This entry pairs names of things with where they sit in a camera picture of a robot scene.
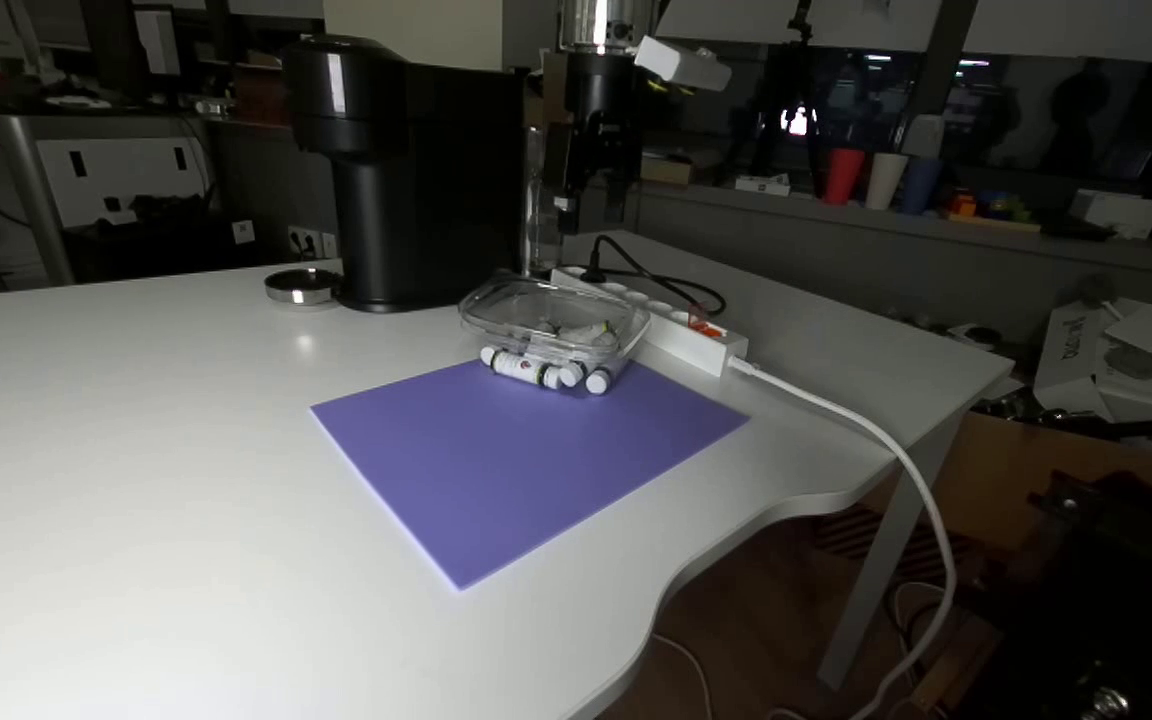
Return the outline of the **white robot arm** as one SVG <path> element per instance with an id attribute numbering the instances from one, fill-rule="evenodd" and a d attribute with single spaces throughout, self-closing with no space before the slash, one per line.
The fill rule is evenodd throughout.
<path id="1" fill-rule="evenodd" d="M 635 44 L 658 27 L 660 0 L 555 5 L 555 193 L 580 200 L 595 175 L 627 181 L 640 158 Z"/>

